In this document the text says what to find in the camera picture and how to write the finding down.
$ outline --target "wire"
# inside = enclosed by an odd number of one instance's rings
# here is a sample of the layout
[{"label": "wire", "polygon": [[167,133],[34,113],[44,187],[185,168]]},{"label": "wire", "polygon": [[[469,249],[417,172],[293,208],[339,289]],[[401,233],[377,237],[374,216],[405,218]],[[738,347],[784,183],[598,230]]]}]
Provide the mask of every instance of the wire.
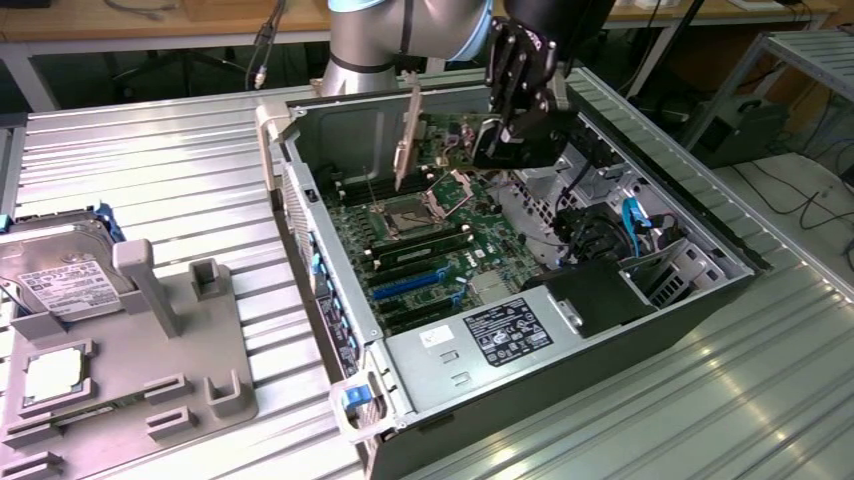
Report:
[{"label": "wire", "polygon": [[[243,80],[243,87],[246,90],[258,90],[265,84],[267,78],[267,62],[270,61],[270,54],[277,42],[277,33],[279,32],[279,23],[282,22],[282,14],[285,13],[286,0],[277,0],[277,6],[270,13],[267,21],[262,24],[254,40],[253,58],[247,66],[246,78]],[[265,56],[262,64],[255,69],[255,61],[261,51],[265,50]]]},{"label": "wire", "polygon": [[804,0],[801,0],[801,5],[804,6],[804,10],[806,10],[810,14],[808,23],[813,23],[813,8],[808,5],[808,3]]},{"label": "wire", "polygon": [[825,110],[822,111],[822,116],[820,117],[818,123],[816,124],[816,130],[813,130],[813,134],[810,135],[810,138],[806,139],[806,143],[804,144],[805,152],[810,148],[810,143],[813,143],[813,140],[816,140],[816,135],[818,135],[818,131],[822,129],[825,120],[828,120],[828,113],[830,112],[830,104],[833,103],[833,98],[833,90],[828,90],[828,101],[825,102]]},{"label": "wire", "polygon": [[544,240],[542,238],[533,237],[533,236],[531,236],[531,235],[529,235],[527,233],[523,233],[523,235],[525,235],[525,238],[526,238],[526,239],[529,239],[529,240],[534,240],[535,242],[539,242],[539,243],[542,243],[544,245],[549,245],[549,246],[552,246],[552,247],[569,247],[569,245],[568,245],[566,243],[553,243],[553,242],[550,242],[550,241],[548,241],[548,240]]},{"label": "wire", "polygon": [[[658,9],[661,8],[661,6],[662,6],[662,0],[658,0],[656,2],[656,8],[653,9],[653,15],[650,15],[650,21],[646,22],[645,30],[650,30],[653,28],[653,21],[656,20],[656,15],[658,15]],[[636,79],[638,78],[638,75],[641,75],[641,70],[644,69],[644,65],[646,65],[646,61],[650,58],[650,53],[653,53],[654,45],[656,45],[656,42],[650,38],[650,44],[646,47],[646,52],[644,53],[644,58],[641,59],[641,65],[638,65],[638,68],[636,69],[636,73],[633,73],[632,78],[629,78],[629,81],[626,81],[624,86],[617,89],[618,92],[622,92],[624,90],[626,90],[626,88],[632,86],[632,84],[634,83]]]}]

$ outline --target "black cable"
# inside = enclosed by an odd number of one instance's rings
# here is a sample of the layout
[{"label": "black cable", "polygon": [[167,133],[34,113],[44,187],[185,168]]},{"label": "black cable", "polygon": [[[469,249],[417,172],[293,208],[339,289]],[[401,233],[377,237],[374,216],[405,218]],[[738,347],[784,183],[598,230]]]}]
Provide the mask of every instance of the black cable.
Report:
[{"label": "black cable", "polygon": [[804,0],[801,0],[801,5],[804,5],[804,9],[810,14],[810,18],[808,19],[808,23],[813,23],[813,8],[808,5],[808,3]]},{"label": "black cable", "polygon": [[825,110],[822,111],[822,116],[820,117],[818,123],[816,124],[816,130],[813,130],[813,134],[810,135],[810,138],[806,139],[806,142],[804,144],[805,152],[810,148],[810,143],[813,143],[813,140],[816,140],[816,135],[818,135],[818,131],[822,129],[825,120],[828,120],[828,113],[830,112],[830,104],[833,103],[833,98],[833,90],[828,90],[828,102],[825,102]]},{"label": "black cable", "polygon": [[[277,6],[270,12],[270,17],[267,21],[262,24],[258,33],[255,35],[255,40],[253,42],[254,50],[253,50],[253,58],[250,59],[250,64],[247,66],[246,78],[243,80],[243,87],[246,90],[251,90],[254,87],[254,83],[257,80],[257,76],[259,74],[266,74],[267,72],[267,62],[270,60],[270,53],[273,51],[273,46],[277,41],[277,33],[279,31],[279,23],[282,21],[282,15],[285,13],[286,0],[278,0]],[[258,69],[255,69],[255,61],[258,60],[258,55],[261,51],[265,50],[265,56],[262,60],[262,64]]]},{"label": "black cable", "polygon": [[769,201],[769,199],[765,197],[765,195],[762,194],[762,192],[760,191],[760,189],[757,188],[757,186],[753,184],[753,182],[748,179],[748,177],[745,176],[745,174],[742,173],[742,171],[736,168],[736,165],[732,165],[730,168],[733,168],[733,170],[736,170],[736,173],[738,173],[738,176],[742,177],[742,180],[745,180],[745,183],[748,183],[748,186],[750,187],[750,189],[757,193],[757,195],[760,196],[760,198],[762,199],[762,201],[765,202],[765,204],[769,206],[769,208],[772,209],[772,211],[780,215],[789,215],[790,213],[796,213],[798,210],[801,210],[808,202],[804,202],[801,205],[798,205],[796,208],[793,208],[792,210],[780,210],[774,204],[772,204],[772,202]]},{"label": "black cable", "polygon": [[836,169],[837,169],[837,171],[836,171],[837,176],[841,176],[841,175],[842,175],[842,172],[844,172],[844,170],[842,170],[842,154],[844,154],[844,153],[845,153],[845,151],[846,151],[849,148],[852,148],[852,147],[854,147],[854,143],[849,143],[849,144],[842,148],[842,150],[840,150],[840,152],[837,153],[837,158],[836,158],[836,160],[834,160],[834,166],[836,166]]},{"label": "black cable", "polygon": [[854,220],[850,220],[848,217],[850,217],[852,215],[854,215],[854,212],[848,212],[848,213],[842,213],[840,215],[837,215],[837,213],[830,210],[828,207],[825,207],[821,203],[818,203],[816,201],[816,197],[818,196],[818,192],[814,195],[808,195],[806,193],[804,193],[804,191],[796,187],[790,182],[788,182],[786,180],[784,180],[782,178],[780,178],[777,175],[772,174],[768,170],[765,170],[760,165],[757,165],[756,163],[752,162],[752,165],[754,167],[757,167],[757,169],[765,174],[768,175],[770,178],[773,178],[774,180],[777,180],[780,183],[782,183],[784,185],[789,186],[789,188],[792,188],[796,192],[798,192],[798,194],[808,199],[808,201],[804,203],[804,206],[806,206],[809,208],[810,205],[816,205],[818,208],[821,208],[825,212],[828,212],[830,215],[833,215],[833,217],[830,219],[828,219],[826,221],[821,222],[821,224],[818,225],[813,225],[812,227],[806,227],[804,225],[804,222],[801,223],[801,228],[804,228],[805,230],[813,230],[814,228],[818,228],[820,226],[830,223],[834,220],[845,220],[846,222],[849,222],[853,226],[854,226]]},{"label": "black cable", "polygon": [[845,220],[849,223],[854,223],[848,217],[850,217],[852,215],[854,215],[854,212],[846,212],[842,213],[840,215],[834,215],[833,217],[830,217],[828,220],[824,220],[821,222],[818,222],[816,225],[810,225],[809,227],[804,224],[804,220],[805,220],[805,216],[806,216],[806,211],[810,208],[810,204],[816,204],[820,207],[822,207],[825,210],[828,210],[820,203],[817,202],[809,202],[806,208],[804,209],[804,212],[801,212],[801,220],[798,221],[798,224],[801,225],[801,228],[804,230],[813,230],[824,225],[828,225],[830,222],[836,221],[836,220]]},{"label": "black cable", "polygon": [[[658,9],[662,6],[662,0],[658,0],[656,2],[656,8],[653,9],[653,15],[650,15],[650,20],[649,22],[646,22],[646,27],[645,30],[650,30],[653,28],[653,22],[656,21],[656,16],[658,15]],[[644,53],[644,58],[641,59],[641,65],[638,65],[638,68],[636,69],[636,73],[632,74],[632,77],[629,78],[629,81],[624,84],[622,87],[620,87],[617,89],[618,92],[622,92],[626,87],[632,87],[632,84],[634,83],[636,79],[638,78],[638,75],[641,75],[641,70],[644,69],[644,65],[646,64],[648,59],[650,58],[650,53],[653,53],[653,46],[656,45],[656,42],[653,41],[653,38],[650,37],[650,44],[646,47],[646,52]]]}]

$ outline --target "electrical cord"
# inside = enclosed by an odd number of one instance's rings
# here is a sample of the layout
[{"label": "electrical cord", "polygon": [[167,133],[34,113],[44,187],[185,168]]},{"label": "electrical cord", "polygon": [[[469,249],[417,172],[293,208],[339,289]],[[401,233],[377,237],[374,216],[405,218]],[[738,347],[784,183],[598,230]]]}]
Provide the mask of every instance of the electrical cord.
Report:
[{"label": "electrical cord", "polygon": [[[830,210],[828,207],[825,207],[821,203],[818,203],[816,201],[816,198],[820,195],[820,192],[816,192],[812,196],[808,196],[798,187],[796,187],[790,182],[788,182],[786,180],[784,180],[782,178],[777,177],[776,175],[773,175],[770,172],[768,172],[760,165],[757,165],[756,163],[750,162],[750,164],[757,167],[757,169],[769,177],[772,177],[774,180],[777,180],[778,182],[781,182],[784,185],[788,185],[796,192],[798,192],[798,194],[806,198],[806,201],[804,202],[804,204],[788,211],[784,212],[782,210],[780,210],[777,207],[774,207],[772,205],[772,203],[769,202],[768,198],[765,198],[765,196],[762,195],[762,193],[760,193],[760,190],[757,189],[757,187],[753,185],[753,183],[750,182],[750,180],[748,180],[748,177],[742,174],[742,172],[738,170],[738,168],[736,168],[736,166],[732,166],[732,168],[737,171],[737,173],[740,174],[740,176],[742,177],[742,179],[745,180],[745,182],[748,182],[748,185],[750,186],[750,188],[754,190],[754,192],[757,192],[757,194],[760,195],[760,198],[762,198],[764,202],[766,203],[766,205],[772,208],[772,210],[774,210],[777,213],[780,214],[790,214],[797,212],[800,209],[804,209],[801,211],[801,216],[798,218],[798,226],[801,227],[802,230],[805,231],[810,231],[814,230],[820,227],[822,227],[824,225],[828,225],[830,222],[836,221],[836,220],[845,220],[849,224],[852,224],[854,226],[854,221],[848,218],[854,216],[854,212],[846,212],[842,213],[840,215],[837,215],[833,210]],[[817,207],[820,207],[822,210],[825,210],[828,213],[830,213],[833,216],[822,221],[820,221],[818,223],[813,224],[813,225],[806,225],[806,213],[809,211],[810,205],[816,205]],[[845,257],[845,261],[849,265],[849,268],[852,269],[852,271],[854,271],[854,261],[852,260],[852,253],[854,252],[854,239],[852,239],[852,241],[849,242],[848,246],[845,247],[845,250],[842,252],[842,256]]]},{"label": "electrical cord", "polygon": [[756,192],[756,194],[760,196],[760,198],[762,199],[762,201],[765,202],[765,204],[769,206],[769,208],[772,209],[772,211],[780,215],[789,215],[790,213],[796,213],[798,210],[801,210],[808,202],[804,202],[801,205],[798,205],[797,207],[794,207],[792,210],[781,210],[778,209],[774,204],[769,201],[769,199],[766,198],[766,196],[762,194],[762,192],[760,191],[760,189],[757,188],[757,186],[753,184],[753,182],[748,179],[748,177],[745,176],[745,174],[742,173],[742,171],[736,167],[736,165],[732,165],[730,168],[733,168],[733,170],[736,170],[736,173],[738,174],[740,177],[742,177],[742,180],[745,180],[745,183],[748,183],[748,186],[750,187],[750,189]]},{"label": "electrical cord", "polygon": [[[658,15],[658,9],[661,8],[661,6],[662,6],[662,0],[658,0],[656,2],[656,8],[653,9],[653,15],[650,15],[650,20],[646,23],[645,30],[650,30],[653,28],[653,22],[656,21],[656,16]],[[641,75],[641,70],[644,69],[644,65],[646,64],[646,61],[650,58],[654,45],[656,45],[656,42],[653,41],[653,39],[650,39],[650,44],[646,47],[646,52],[644,53],[644,58],[641,59],[641,65],[638,65],[638,68],[636,69],[636,73],[632,74],[632,78],[629,78],[629,81],[626,81],[624,86],[617,89],[618,92],[622,93],[624,90],[626,90],[626,88],[632,86],[636,79],[638,78],[638,75]]]},{"label": "electrical cord", "polygon": [[[259,90],[267,80],[267,62],[270,61],[270,53],[273,52],[273,46],[277,42],[277,33],[279,32],[279,23],[282,22],[282,14],[285,13],[286,0],[277,0],[277,6],[267,21],[262,24],[255,40],[253,42],[253,58],[246,69],[246,78],[243,80],[243,87],[246,90]],[[265,56],[262,64],[255,69],[255,62],[258,60],[259,53],[265,50]]]},{"label": "electrical cord", "polygon": [[816,140],[816,135],[818,135],[818,132],[822,129],[822,124],[825,123],[825,120],[828,120],[828,113],[830,112],[830,104],[833,103],[833,99],[834,99],[833,90],[828,90],[828,101],[825,102],[825,109],[822,111],[822,116],[818,119],[818,123],[816,124],[816,130],[813,130],[813,134],[810,135],[810,138],[808,138],[806,142],[804,143],[802,150],[805,152],[810,148],[810,144],[813,143],[813,140]]},{"label": "electrical cord", "polygon": [[142,15],[147,17],[150,20],[163,20],[163,15],[159,12],[166,12],[170,10],[175,10],[178,5],[174,3],[167,3],[165,5],[159,5],[157,7],[131,7],[129,5],[123,5],[115,0],[104,0],[104,5],[107,5],[114,10],[119,10],[121,12],[135,13],[137,15]]}]

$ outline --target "motherboard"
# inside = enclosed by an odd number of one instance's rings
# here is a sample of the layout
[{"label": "motherboard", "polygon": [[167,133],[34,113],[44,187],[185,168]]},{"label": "motherboard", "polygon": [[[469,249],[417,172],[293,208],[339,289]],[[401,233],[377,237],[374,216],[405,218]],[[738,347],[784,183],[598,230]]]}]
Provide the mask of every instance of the motherboard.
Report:
[{"label": "motherboard", "polygon": [[493,194],[509,187],[463,167],[479,115],[423,126],[417,171],[338,184],[327,208],[374,314],[398,334],[522,290],[544,272]]}]

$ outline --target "ribbed aluminum surface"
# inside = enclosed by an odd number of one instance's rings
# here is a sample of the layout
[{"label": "ribbed aluminum surface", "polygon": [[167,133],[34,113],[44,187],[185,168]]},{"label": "ribbed aluminum surface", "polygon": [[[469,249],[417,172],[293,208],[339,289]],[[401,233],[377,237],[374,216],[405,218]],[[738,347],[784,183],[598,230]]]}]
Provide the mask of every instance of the ribbed aluminum surface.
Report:
[{"label": "ribbed aluminum surface", "polygon": [[854,35],[838,30],[776,32],[766,46],[781,59],[854,101]]},{"label": "ribbed aluminum surface", "polygon": [[[211,256],[234,272],[258,418],[122,467],[118,478],[177,478],[179,472],[183,478],[283,478],[283,472],[362,478],[327,406],[329,380],[267,204],[255,137],[261,102],[311,95],[299,88],[31,117],[16,215],[100,199],[126,236],[153,242],[157,275]],[[4,330],[0,355],[8,356]]]},{"label": "ribbed aluminum surface", "polygon": [[[854,314],[837,279],[805,264],[797,246],[782,246],[773,226],[729,200],[592,75],[577,72],[570,82],[776,271],[674,348],[413,478],[852,477]],[[362,477],[326,404],[329,381],[275,240],[253,138],[259,102],[305,95],[291,89],[32,117],[18,214],[104,199],[129,236],[157,242],[159,274],[211,255],[237,272],[262,413],[123,467],[119,478],[177,478],[189,465],[189,478]]]},{"label": "ribbed aluminum surface", "polygon": [[593,76],[570,83],[774,271],[676,347],[413,478],[852,478],[854,311],[836,279]]}]

